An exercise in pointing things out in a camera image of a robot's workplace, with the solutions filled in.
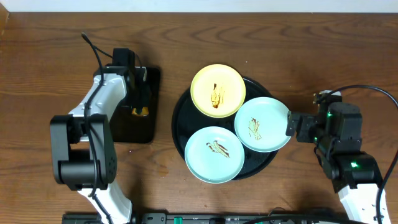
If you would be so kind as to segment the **orange green scrub sponge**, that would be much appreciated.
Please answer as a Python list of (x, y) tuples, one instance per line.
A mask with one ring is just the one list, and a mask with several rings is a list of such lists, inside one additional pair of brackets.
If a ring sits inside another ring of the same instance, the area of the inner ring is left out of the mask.
[(132, 109), (132, 115), (134, 116), (140, 116), (140, 117), (145, 117), (149, 115), (149, 109), (148, 107), (142, 107), (142, 108), (133, 108)]

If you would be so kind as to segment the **light blue plate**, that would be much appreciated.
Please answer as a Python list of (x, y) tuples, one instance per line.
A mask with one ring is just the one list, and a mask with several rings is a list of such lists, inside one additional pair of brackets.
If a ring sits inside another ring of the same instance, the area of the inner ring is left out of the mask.
[(256, 152), (273, 152), (290, 140), (285, 134), (289, 109), (281, 101), (257, 97), (236, 113), (234, 130), (243, 145)]
[(244, 165), (244, 148), (231, 131), (209, 126), (196, 131), (185, 146), (185, 162), (190, 172), (210, 184), (234, 179)]

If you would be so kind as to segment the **yellow plate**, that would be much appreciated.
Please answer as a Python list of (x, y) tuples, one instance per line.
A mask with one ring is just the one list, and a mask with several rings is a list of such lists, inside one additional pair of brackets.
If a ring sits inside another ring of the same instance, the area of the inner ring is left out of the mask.
[(201, 113), (212, 118), (225, 118), (243, 105), (246, 86), (234, 68), (212, 64), (203, 67), (193, 77), (190, 96)]

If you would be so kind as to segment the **light blue plate front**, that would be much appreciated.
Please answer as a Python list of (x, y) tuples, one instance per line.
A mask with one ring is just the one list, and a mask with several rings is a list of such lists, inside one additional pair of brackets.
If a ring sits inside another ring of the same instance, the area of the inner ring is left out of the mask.
[(196, 131), (185, 146), (185, 162), (190, 172), (210, 184), (234, 179), (244, 165), (244, 148), (231, 131), (209, 126)]

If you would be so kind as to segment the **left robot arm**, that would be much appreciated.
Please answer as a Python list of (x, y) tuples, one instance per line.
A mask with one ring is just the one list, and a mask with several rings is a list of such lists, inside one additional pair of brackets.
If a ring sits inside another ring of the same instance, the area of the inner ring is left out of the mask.
[(78, 106), (50, 121), (53, 175), (77, 191), (96, 215), (64, 215), (63, 223), (134, 223), (133, 203), (116, 181), (115, 143), (149, 144), (155, 135), (160, 70), (97, 70)]

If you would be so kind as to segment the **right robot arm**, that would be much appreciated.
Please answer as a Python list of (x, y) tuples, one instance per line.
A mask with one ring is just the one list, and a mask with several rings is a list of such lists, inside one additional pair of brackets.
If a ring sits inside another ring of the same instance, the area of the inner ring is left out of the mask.
[(320, 105), (318, 114), (289, 111), (287, 136), (313, 143), (326, 177), (350, 220), (390, 223), (382, 175), (373, 156), (361, 150), (362, 115), (358, 106), (334, 102)]

